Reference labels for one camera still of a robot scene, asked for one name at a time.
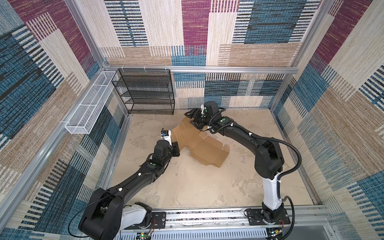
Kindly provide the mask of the brown cardboard box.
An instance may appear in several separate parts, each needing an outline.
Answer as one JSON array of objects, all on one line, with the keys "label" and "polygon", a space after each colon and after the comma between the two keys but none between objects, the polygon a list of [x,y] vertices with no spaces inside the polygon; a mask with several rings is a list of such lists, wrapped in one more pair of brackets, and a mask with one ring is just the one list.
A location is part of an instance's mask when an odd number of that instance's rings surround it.
[{"label": "brown cardboard box", "polygon": [[171,140],[178,143],[180,150],[187,147],[190,156],[205,166],[220,168],[230,153],[228,145],[195,128],[187,117],[171,130]]}]

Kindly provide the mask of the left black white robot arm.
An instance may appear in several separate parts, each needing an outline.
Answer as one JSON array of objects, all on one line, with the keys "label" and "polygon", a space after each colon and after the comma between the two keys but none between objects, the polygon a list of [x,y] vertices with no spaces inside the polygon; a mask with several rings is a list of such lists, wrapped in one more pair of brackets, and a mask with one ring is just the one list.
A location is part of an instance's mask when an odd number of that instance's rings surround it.
[{"label": "left black white robot arm", "polygon": [[167,169],[173,157],[180,156],[177,142],[157,141],[139,170],[116,186],[95,190],[84,209],[78,229],[93,240],[112,240],[123,229],[132,225],[148,226],[152,208],[137,202],[127,202],[144,187],[155,182]]}]

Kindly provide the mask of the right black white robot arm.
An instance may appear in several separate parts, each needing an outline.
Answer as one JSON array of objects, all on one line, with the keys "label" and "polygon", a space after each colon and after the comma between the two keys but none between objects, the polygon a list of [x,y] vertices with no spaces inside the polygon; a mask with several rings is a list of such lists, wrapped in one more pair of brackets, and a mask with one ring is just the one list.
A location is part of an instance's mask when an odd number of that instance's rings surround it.
[{"label": "right black white robot arm", "polygon": [[[262,216],[266,224],[274,224],[284,214],[285,199],[281,197],[281,178],[298,170],[302,164],[302,156],[293,145],[275,138],[262,137],[239,125],[230,117],[223,116],[225,108],[220,108],[215,101],[208,101],[199,108],[185,113],[190,123],[202,132],[209,131],[212,135],[220,134],[240,143],[255,156],[255,170],[262,178],[264,200]],[[285,163],[280,144],[292,149],[297,155],[296,165],[283,171]]]}]

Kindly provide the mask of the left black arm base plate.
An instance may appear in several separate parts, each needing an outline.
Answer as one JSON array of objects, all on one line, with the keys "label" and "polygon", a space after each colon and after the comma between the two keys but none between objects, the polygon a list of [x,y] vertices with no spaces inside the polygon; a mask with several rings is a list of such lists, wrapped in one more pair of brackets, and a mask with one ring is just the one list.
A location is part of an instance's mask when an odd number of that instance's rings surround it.
[{"label": "left black arm base plate", "polygon": [[166,212],[151,212],[146,214],[144,220],[136,225],[124,228],[124,230],[149,230],[154,226],[155,229],[164,229],[166,225]]}]

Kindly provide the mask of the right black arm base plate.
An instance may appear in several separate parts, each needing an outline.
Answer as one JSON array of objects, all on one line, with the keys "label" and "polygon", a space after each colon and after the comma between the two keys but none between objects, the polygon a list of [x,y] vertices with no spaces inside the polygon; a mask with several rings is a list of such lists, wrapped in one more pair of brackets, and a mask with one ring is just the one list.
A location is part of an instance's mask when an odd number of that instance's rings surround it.
[{"label": "right black arm base plate", "polygon": [[249,221],[250,226],[266,226],[266,225],[290,225],[291,220],[284,208],[270,211],[269,209],[245,209],[245,217]]}]

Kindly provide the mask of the aluminium front rail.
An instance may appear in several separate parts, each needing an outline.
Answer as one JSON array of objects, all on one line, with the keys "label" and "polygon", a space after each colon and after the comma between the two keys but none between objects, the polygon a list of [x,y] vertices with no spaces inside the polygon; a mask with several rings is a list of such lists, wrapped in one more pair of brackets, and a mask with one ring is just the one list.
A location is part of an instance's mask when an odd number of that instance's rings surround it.
[{"label": "aluminium front rail", "polygon": [[290,225],[250,226],[245,209],[163,209],[164,229],[121,230],[113,240],[338,240],[328,211],[323,206],[286,206]]}]

